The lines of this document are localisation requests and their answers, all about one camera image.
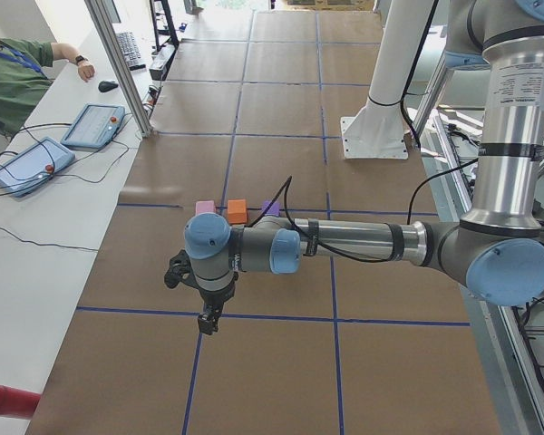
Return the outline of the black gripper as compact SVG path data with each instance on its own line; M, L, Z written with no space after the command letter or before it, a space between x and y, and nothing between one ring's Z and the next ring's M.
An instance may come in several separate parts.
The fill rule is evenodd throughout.
M213 335L219 330L219 318L223 312L224 304L234 296L237 280L238 278L233 276L225 287L216 291L199 290L199 294L204 301L203 311L198 316L198 326L201 334Z

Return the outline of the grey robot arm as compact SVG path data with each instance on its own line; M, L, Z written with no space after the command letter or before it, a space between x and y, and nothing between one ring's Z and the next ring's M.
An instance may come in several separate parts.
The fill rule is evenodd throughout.
M204 152L194 198L245 198L251 205L293 180L297 218L403 220L424 169L404 159L346 159L341 117L358 109L373 77L380 21L368 13L251 12L211 8L187 35L181 59L203 88L231 87L218 103L228 126L208 121L196 139L228 139ZM376 343L467 341L471 328L456 285L407 263L304 260L293 275L243 277L221 333L227 343L288 345L355 338Z

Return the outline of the person's hand with watch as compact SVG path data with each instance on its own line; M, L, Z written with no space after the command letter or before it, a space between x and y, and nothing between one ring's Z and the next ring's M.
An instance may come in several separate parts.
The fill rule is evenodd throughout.
M94 77L95 68L89 61L81 61L77 63L77 72L84 82L88 82Z

